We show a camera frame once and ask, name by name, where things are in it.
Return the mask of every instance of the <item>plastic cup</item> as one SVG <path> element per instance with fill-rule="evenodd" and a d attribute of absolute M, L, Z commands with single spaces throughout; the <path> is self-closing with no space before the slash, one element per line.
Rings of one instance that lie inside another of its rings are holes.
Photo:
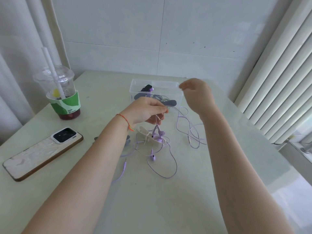
<path fill-rule="evenodd" d="M 65 66 L 54 65 L 54 67 L 66 99 L 61 98 L 48 67 L 44 67 L 39 73 L 33 75 L 33 79 L 43 88 L 58 116 L 62 120 L 72 120 L 80 115 L 80 101 L 74 85 L 75 74 Z"/>

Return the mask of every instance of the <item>white table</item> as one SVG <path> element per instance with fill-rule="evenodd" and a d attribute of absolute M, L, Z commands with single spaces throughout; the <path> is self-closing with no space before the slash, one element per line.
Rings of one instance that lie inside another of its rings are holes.
<path fill-rule="evenodd" d="M 84 141 L 40 169 L 26 180 L 15 182 L 0 168 L 0 233 L 20 233 L 44 200 L 92 145 L 113 116 L 130 102 L 133 78 L 182 82 L 184 78 L 86 71 L 76 81 L 81 115 L 62 121 L 50 105 L 0 147 L 0 162 L 71 126 Z M 297 233 L 312 233 L 312 187 L 273 148 L 247 118 L 209 81 L 216 103 L 228 120 L 257 173 L 287 214 Z M 189 115 L 193 123 L 199 117 Z M 187 131 L 181 120 L 180 127 Z M 192 149 L 187 137 L 175 129 L 177 113 L 166 115 L 161 128 L 171 140 L 178 171 L 171 179 L 156 175 L 146 157 L 128 157 L 123 177 L 110 188 L 95 233 L 227 233 L 216 195 L 213 173 L 205 145 Z M 132 142 L 135 133 L 130 133 Z M 157 154 L 155 169 L 171 175 L 175 164 L 168 148 Z M 124 153 L 131 151 L 130 146 Z M 119 160 L 118 177 L 124 159 Z"/>

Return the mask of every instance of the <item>white straw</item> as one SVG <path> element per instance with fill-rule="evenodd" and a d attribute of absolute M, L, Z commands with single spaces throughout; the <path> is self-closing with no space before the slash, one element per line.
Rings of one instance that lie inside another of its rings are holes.
<path fill-rule="evenodd" d="M 48 63 L 51 75 L 52 75 L 52 77 L 55 80 L 56 87 L 57 87 L 58 91 L 60 92 L 60 97 L 61 97 L 61 99 L 65 99 L 66 97 L 65 97 L 64 91 L 62 89 L 62 86 L 60 85 L 59 78 L 57 76 L 57 72 L 55 71 L 55 68 L 54 68 L 52 59 L 50 57 L 49 51 L 48 51 L 48 49 L 46 47 L 42 47 L 41 50 L 42 50 L 42 52 L 44 54 L 46 62 Z"/>

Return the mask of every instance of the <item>smartphone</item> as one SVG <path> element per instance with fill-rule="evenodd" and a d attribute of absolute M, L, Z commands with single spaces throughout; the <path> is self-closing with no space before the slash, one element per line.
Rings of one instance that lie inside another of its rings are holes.
<path fill-rule="evenodd" d="M 82 140 L 80 133 L 66 127 L 9 158 L 2 165 L 14 181 L 23 181 Z"/>

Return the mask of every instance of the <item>white phone case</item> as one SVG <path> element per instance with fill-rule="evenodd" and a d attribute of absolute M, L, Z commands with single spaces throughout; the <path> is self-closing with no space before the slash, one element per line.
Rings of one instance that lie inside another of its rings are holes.
<path fill-rule="evenodd" d="M 52 139 L 52 136 L 9 158 L 3 163 L 3 167 L 15 181 L 22 181 L 29 177 L 83 140 L 83 136 L 78 132 L 64 143 L 56 143 Z"/>

